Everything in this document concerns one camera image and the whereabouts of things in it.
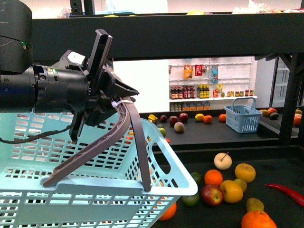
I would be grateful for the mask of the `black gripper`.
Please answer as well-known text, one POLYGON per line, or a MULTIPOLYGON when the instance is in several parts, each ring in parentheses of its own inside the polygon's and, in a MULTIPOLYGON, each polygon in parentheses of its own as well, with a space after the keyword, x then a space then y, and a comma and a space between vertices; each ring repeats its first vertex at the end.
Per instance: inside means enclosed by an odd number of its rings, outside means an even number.
POLYGON ((109 116, 118 113, 114 127, 80 152, 54 168, 50 177, 43 180, 50 187, 119 141, 131 124, 126 102, 115 109, 111 102, 123 97, 138 95, 138 91, 123 83, 105 65, 112 36, 97 29, 89 58, 78 61, 68 50, 58 67, 34 66, 36 80, 36 113, 61 113, 70 111, 74 117, 68 126, 71 140, 76 141, 84 125, 96 126, 109 116))

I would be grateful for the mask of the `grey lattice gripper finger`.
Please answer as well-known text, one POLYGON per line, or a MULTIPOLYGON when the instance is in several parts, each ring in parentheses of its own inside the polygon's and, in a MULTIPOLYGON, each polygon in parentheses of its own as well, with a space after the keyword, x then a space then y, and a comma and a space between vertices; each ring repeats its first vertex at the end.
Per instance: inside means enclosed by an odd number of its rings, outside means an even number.
POLYGON ((150 192, 151 178, 148 163, 148 153, 141 118, 132 101, 125 101, 124 104, 130 115, 131 125, 133 128, 143 188, 145 192, 150 192))

